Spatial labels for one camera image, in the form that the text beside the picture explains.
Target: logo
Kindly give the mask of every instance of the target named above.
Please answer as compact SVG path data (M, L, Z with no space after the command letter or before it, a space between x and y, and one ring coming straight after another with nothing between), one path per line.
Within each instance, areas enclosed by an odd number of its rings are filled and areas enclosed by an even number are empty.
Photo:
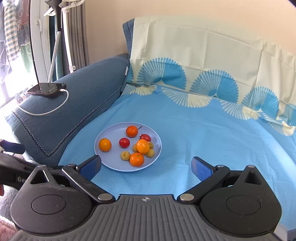
M150 201L151 199L150 198L148 198L148 197L144 197L144 198L142 198L142 201L144 201L144 202L148 202L148 201Z
M21 178L21 177L17 177L17 181L19 183L24 183L27 179Z

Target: blue pillow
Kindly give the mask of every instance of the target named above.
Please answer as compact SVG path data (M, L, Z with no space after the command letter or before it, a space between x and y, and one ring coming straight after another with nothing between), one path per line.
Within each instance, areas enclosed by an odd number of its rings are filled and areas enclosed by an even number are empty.
M126 38L126 44L128 46L128 57L131 58L131 47L133 43L133 23L135 19L131 19L122 25L124 36Z
M51 114L32 116L17 109L7 116L7 123L28 154L41 164L57 165L73 137L121 95L128 63L127 54L119 55L59 79L56 83L67 84L69 99ZM30 96L21 107L31 113L44 113L58 107L65 98L65 92L55 98Z

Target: gray ribbed plate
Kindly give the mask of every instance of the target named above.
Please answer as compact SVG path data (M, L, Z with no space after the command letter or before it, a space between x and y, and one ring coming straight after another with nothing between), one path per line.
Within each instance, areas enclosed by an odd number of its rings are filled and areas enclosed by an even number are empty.
M121 195L112 204L97 206L80 227L56 236L19 231L11 241L279 241L274 234L240 238L208 226L192 205L172 195Z

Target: clothing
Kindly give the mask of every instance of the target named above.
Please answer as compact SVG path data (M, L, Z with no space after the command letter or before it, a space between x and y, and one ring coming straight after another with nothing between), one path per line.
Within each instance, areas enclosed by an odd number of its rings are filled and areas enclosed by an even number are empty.
M20 47L20 54L27 72L34 71L31 44L22 45Z
M29 9L30 9L30 1L29 0L23 0L22 2L22 8L23 8L23 13L22 17L20 19L20 24L25 25L29 23Z
M19 45L17 40L17 19L15 0L7 0L4 6L4 31L6 38L6 53L9 60L18 57Z
M28 24L20 26L20 30L17 31L17 41L19 47L30 43L30 30Z
M20 23L21 23L21 18L23 15L23 5L22 5L23 0L15 0L16 5L16 21L17 21L17 30L20 30Z
M12 68L10 66L6 50L5 50L5 32L4 32L4 7L3 3L0 3L0 83L3 83L5 77L11 73Z

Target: tangerine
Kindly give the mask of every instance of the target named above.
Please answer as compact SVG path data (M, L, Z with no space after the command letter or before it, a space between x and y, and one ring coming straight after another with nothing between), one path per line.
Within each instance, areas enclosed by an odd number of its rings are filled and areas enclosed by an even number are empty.
M148 141L146 141L144 139L138 140L138 142L136 144L136 149L139 153L146 154L150 150L150 146L149 146Z
M133 167L140 167L143 165L143 163L144 163L144 157L141 153L136 152L136 153L131 154L130 164Z
M107 152L110 151L112 147L112 143L109 139L103 138L99 142L99 148L101 151Z
M138 128L136 126L129 126L126 129L126 134L128 137L135 137L138 134Z

